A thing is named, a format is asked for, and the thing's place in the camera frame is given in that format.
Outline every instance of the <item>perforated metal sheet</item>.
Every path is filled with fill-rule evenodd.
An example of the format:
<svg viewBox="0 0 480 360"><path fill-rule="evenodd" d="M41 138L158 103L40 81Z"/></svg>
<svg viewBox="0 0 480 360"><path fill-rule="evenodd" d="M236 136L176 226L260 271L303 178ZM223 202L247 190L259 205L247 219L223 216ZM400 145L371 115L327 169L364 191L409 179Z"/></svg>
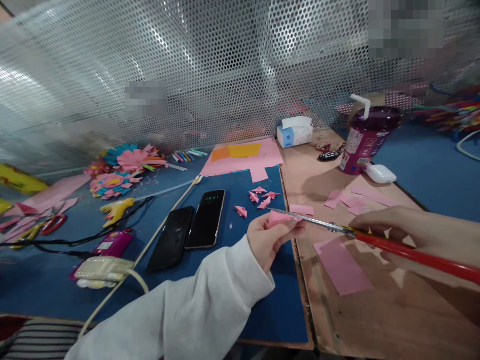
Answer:
<svg viewBox="0 0 480 360"><path fill-rule="evenodd" d="M366 0L65 0L0 36L0 159L33 174L84 166L122 142L164 151L275 134L305 113L340 119L351 93L407 108L452 90L480 54L476 1L444 4L435 59L368 57ZM127 117L127 81L167 84L163 117Z"/></svg>

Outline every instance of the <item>wooden board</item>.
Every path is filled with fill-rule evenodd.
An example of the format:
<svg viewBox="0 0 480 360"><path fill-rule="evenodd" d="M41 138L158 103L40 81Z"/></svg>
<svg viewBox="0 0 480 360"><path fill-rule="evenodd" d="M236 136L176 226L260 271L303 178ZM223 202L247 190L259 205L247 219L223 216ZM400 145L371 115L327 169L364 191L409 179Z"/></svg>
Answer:
<svg viewBox="0 0 480 360"><path fill-rule="evenodd" d="M325 135L341 141L332 130ZM401 205L418 209L396 185L372 183L365 176L343 174L340 159L319 162L309 145L282 150L281 166L289 204L310 205L315 218L348 225L355 217L340 203L324 206L329 193L352 185L375 187ZM369 211L384 209L369 201ZM397 269L380 257L380 251L350 240L347 248L372 282L374 290L341 297L323 268L314 243L332 233L309 224L297 239L310 310L321 350L374 359L479 359L480 293L422 278Z"/></svg>

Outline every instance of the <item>red scissors handle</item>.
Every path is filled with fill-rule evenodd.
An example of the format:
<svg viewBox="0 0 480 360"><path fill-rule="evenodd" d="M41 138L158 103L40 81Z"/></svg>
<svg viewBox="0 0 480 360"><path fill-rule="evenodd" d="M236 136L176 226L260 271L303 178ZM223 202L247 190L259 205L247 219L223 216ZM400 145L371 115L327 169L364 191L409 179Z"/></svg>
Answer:
<svg viewBox="0 0 480 360"><path fill-rule="evenodd" d="M364 232L355 231L355 235L358 240L373 245L378 249L480 285L480 268L429 255L398 242L369 235Z"/></svg>
<svg viewBox="0 0 480 360"><path fill-rule="evenodd" d="M50 220L45 223L45 226L41 230L41 235L50 235L55 232L59 227L61 227L64 222L67 221L67 215L60 214L55 215Z"/></svg>

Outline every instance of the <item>smartphone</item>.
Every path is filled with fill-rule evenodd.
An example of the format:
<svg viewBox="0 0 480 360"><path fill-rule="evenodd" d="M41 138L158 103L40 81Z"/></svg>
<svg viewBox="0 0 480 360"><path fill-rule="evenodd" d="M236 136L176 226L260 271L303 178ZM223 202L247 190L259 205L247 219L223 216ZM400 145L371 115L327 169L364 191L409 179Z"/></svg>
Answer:
<svg viewBox="0 0 480 360"><path fill-rule="evenodd" d="M185 249L202 249L215 246L224 200L225 190L210 191L203 194Z"/></svg>
<svg viewBox="0 0 480 360"><path fill-rule="evenodd" d="M184 254L185 241L189 235L195 208L184 207L168 215L153 254L148 262L148 271L165 270L177 266Z"/></svg>

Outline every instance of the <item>white sweater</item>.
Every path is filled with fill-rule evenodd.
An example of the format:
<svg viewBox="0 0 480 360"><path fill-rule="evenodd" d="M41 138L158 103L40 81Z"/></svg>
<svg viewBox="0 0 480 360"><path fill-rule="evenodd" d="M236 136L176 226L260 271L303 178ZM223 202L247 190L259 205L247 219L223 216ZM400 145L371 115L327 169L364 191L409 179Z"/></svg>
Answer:
<svg viewBox="0 0 480 360"><path fill-rule="evenodd" d="M207 256L195 276L166 281L100 323L65 359L223 359L274 288L245 235Z"/></svg>

